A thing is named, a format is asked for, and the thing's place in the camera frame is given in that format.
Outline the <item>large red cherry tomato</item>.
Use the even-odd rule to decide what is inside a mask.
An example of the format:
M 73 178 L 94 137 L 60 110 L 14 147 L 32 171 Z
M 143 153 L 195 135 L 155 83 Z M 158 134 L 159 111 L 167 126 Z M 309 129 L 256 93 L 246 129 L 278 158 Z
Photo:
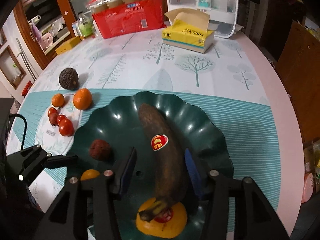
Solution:
M 64 137 L 70 137 L 74 133 L 74 127 L 71 120 L 65 118 L 60 122 L 59 133 Z

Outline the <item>medium orange tangerine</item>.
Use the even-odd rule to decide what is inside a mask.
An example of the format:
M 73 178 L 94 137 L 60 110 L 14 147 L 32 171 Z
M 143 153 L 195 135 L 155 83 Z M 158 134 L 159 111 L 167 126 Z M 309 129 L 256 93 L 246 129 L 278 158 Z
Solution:
M 62 108 L 65 104 L 65 97 L 63 96 L 63 94 L 55 94 L 53 97 L 52 97 L 52 105 L 54 107 L 57 107 L 57 108 Z

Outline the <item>large orange tangerine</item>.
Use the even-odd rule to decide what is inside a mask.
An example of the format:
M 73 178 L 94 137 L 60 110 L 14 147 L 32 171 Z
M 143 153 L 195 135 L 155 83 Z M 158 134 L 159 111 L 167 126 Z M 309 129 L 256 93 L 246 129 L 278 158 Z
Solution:
M 86 110 L 92 103 L 92 94 L 87 88 L 76 91 L 73 98 L 73 105 L 78 110 Z

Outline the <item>yellow orange with sticker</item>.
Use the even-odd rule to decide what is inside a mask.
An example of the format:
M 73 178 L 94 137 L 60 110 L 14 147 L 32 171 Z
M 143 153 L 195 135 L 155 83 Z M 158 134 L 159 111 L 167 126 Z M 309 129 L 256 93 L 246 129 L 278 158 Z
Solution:
M 168 211 L 162 212 L 150 222 L 136 217 L 137 229 L 145 235 L 172 239 L 179 236 L 187 224 L 188 216 L 184 205 L 179 202 Z

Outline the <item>dark avocado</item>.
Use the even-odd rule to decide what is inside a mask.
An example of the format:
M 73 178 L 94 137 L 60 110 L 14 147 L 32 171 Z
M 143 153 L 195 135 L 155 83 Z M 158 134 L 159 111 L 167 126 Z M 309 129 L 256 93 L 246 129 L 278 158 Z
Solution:
M 75 69 L 65 68 L 59 75 L 59 84 L 67 90 L 76 90 L 79 87 L 79 76 Z

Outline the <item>overripe brown banana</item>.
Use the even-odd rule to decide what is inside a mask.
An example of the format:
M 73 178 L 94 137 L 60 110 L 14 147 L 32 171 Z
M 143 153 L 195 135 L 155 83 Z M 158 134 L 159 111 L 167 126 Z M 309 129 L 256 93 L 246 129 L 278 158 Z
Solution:
M 150 222 L 182 200 L 184 156 L 176 135 L 156 107 L 141 104 L 138 117 L 156 160 L 155 201 L 139 212 L 141 220 Z

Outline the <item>small red cherry tomato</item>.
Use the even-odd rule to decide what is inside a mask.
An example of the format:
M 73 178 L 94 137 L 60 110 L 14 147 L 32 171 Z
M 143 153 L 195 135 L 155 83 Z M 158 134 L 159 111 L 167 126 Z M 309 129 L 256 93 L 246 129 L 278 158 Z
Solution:
M 64 120 L 64 119 L 66 119 L 66 118 L 67 118 L 67 117 L 66 117 L 65 115 L 58 115 L 58 116 L 57 116 L 57 119 L 56 119 L 56 120 L 57 120 L 57 125 L 60 126 L 61 121 Z

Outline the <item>white round floral placemat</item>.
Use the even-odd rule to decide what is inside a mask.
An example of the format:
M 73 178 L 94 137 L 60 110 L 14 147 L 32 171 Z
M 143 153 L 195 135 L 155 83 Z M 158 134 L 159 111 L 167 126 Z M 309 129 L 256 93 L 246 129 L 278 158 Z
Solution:
M 59 114 L 65 115 L 72 121 L 76 131 L 80 126 L 82 110 L 74 107 L 74 95 L 75 93 L 63 94 L 65 105 L 61 109 L 56 107 L 56 110 Z M 73 144 L 74 136 L 64 137 L 59 132 L 59 126 L 52 126 L 48 116 L 48 111 L 51 107 L 53 105 L 50 103 L 39 120 L 35 133 L 35 144 L 40 144 L 46 152 L 52 155 L 66 155 Z

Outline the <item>dark green scalloped plate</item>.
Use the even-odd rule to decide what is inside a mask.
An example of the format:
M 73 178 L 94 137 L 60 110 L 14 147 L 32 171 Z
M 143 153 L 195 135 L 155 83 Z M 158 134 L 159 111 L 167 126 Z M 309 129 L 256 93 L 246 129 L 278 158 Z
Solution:
M 202 109 L 178 96 L 119 96 L 94 110 L 76 131 L 68 154 L 79 160 L 67 168 L 67 177 L 115 167 L 131 148 L 137 152 L 135 169 L 127 193 L 115 203 L 122 239 L 148 238 L 137 229 L 136 216 L 142 204 L 159 196 L 179 200 L 187 210 L 188 221 L 178 238 L 199 239 L 207 202 L 197 197 L 188 161 L 196 159 L 201 176 L 217 170 L 231 178 L 233 164 L 223 133 Z

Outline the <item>tree pattern tablecloth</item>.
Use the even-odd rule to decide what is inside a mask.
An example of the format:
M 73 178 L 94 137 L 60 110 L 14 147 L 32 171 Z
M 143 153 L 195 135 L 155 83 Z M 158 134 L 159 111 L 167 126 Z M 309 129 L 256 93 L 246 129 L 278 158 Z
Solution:
M 76 69 L 96 107 L 140 90 L 177 94 L 201 107 L 223 132 L 235 177 L 253 177 L 291 233 L 302 198 L 304 160 L 298 121 L 282 82 L 242 33 L 216 38 L 206 53 L 195 54 L 209 61 L 206 70 L 193 64 L 183 69 L 184 57 L 191 55 L 163 44 L 161 30 L 82 41 L 39 75 L 19 109 L 28 130 L 15 121 L 7 152 L 35 144 L 39 120 L 52 96 L 62 92 L 59 74 L 67 67 Z

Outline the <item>yellow flat box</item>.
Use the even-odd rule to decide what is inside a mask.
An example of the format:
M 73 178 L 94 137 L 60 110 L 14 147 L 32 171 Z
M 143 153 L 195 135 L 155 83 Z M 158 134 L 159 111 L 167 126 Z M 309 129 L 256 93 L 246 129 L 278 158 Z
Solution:
M 81 38 L 79 36 L 73 37 L 68 39 L 67 41 L 63 42 L 56 50 L 55 52 L 57 55 L 61 55 L 71 49 L 73 49 L 75 46 L 77 46 L 81 42 Z

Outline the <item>small white medicine box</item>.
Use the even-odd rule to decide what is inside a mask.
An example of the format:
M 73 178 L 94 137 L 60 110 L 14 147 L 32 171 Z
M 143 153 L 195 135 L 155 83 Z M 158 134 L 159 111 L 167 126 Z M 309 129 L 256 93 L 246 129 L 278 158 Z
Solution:
M 75 36 L 81 36 L 81 33 L 80 33 L 80 31 L 79 31 L 78 21 L 75 21 L 75 22 L 72 23 L 72 28 L 73 28 L 74 35 L 75 35 Z

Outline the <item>green label glass bottle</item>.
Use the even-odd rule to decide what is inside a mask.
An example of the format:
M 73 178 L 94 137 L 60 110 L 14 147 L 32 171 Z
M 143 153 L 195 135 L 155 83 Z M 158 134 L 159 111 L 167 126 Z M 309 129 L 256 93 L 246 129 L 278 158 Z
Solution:
M 82 11 L 78 13 L 78 26 L 83 38 L 87 38 L 93 34 L 93 24 Z

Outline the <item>red paper cup package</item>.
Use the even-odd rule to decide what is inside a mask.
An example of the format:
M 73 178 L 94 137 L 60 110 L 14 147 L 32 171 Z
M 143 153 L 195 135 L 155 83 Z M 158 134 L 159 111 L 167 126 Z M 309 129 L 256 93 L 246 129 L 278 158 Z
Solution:
M 91 0 L 87 8 L 104 39 L 164 27 L 163 0 Z

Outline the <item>yellow tissue pack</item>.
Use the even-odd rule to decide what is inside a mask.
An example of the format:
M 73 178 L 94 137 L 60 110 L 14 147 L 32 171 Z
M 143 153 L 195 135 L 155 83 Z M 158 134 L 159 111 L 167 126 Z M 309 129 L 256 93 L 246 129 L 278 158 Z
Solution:
M 199 10 L 181 8 L 164 14 L 171 25 L 162 30 L 164 44 L 204 54 L 214 43 L 210 16 Z

